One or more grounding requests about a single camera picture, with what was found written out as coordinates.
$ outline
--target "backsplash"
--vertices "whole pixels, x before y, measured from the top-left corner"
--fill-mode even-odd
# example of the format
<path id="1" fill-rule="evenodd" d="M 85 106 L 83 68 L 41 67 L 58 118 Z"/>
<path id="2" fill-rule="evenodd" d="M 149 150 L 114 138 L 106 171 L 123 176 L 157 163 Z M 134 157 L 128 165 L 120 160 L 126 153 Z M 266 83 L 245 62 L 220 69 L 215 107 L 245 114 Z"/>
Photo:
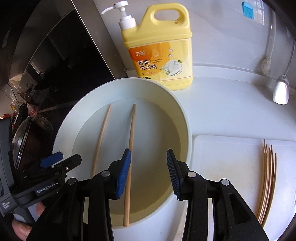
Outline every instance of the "backsplash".
<path id="1" fill-rule="evenodd" d="M 114 0 L 94 0 L 99 12 L 113 5 Z M 141 23 L 146 8 L 153 4 L 172 2 L 169 0 L 129 0 L 127 14 L 132 15 L 137 24 Z M 271 9 L 261 0 L 245 1 L 254 8 L 254 20 L 243 16 L 242 1 L 238 0 L 178 0 L 189 11 L 192 37 L 193 65 L 212 65 L 241 69 L 263 74 L 261 61 L 268 52 L 271 34 Z M 127 69 L 133 69 L 128 51 L 118 25 L 119 13 L 101 15 Z M 172 19 L 170 11 L 157 13 L 157 18 Z M 292 37 L 285 23 L 276 16 L 276 38 L 272 54 L 270 77 L 278 78 L 287 67 L 292 50 Z M 290 84 L 296 85 L 296 70 Z"/>

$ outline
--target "white pump nozzle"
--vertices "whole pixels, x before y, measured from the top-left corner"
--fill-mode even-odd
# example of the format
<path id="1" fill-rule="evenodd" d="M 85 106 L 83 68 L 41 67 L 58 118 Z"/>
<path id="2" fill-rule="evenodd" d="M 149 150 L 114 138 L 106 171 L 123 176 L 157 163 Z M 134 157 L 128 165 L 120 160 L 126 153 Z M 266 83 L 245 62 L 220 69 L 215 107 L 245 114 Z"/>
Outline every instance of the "white pump nozzle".
<path id="1" fill-rule="evenodd" d="M 104 14 L 105 12 L 112 10 L 112 9 L 119 9 L 121 13 L 121 18 L 119 19 L 119 26 L 121 30 L 128 29 L 128 28 L 133 28 L 136 27 L 136 21 L 134 18 L 131 17 L 131 15 L 126 14 L 126 9 L 124 6 L 127 6 L 128 2 L 127 1 L 121 1 L 118 3 L 113 4 L 113 6 L 106 8 L 101 14 Z"/>

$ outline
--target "yellow detergent bottle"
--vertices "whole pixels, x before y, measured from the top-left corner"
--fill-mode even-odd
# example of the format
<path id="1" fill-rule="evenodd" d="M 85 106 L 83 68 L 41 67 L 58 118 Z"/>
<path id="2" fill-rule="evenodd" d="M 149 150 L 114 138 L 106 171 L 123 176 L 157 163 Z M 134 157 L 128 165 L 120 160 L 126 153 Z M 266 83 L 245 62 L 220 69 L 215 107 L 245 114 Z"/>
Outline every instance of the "yellow detergent bottle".
<path id="1" fill-rule="evenodd" d="M 141 78 L 158 82 L 169 90 L 181 90 L 191 85 L 192 46 L 188 10 L 179 3 L 149 6 L 141 25 L 137 26 L 126 14 L 127 1 L 105 9 L 102 14 L 119 9 L 119 26 L 124 45 L 128 48 L 133 65 Z M 154 14 L 163 10 L 176 10 L 177 20 L 157 20 Z"/>

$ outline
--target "finger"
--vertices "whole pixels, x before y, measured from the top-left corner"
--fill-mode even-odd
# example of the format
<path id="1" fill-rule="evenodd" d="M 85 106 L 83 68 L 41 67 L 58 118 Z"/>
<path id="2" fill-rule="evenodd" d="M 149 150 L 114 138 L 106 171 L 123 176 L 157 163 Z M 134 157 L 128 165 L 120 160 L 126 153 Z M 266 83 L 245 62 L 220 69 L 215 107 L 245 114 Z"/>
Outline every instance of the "finger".
<path id="1" fill-rule="evenodd" d="M 12 228 L 15 232 L 15 234 L 22 240 L 22 241 L 26 241 L 30 231 L 31 231 L 31 227 L 16 221 L 15 219 L 12 221 Z"/>
<path id="2" fill-rule="evenodd" d="M 38 217 L 41 216 L 41 214 L 43 213 L 44 209 L 45 209 L 45 207 L 44 207 L 43 203 L 42 202 L 38 202 L 37 203 L 37 206 L 36 206 L 36 212 L 37 212 Z"/>

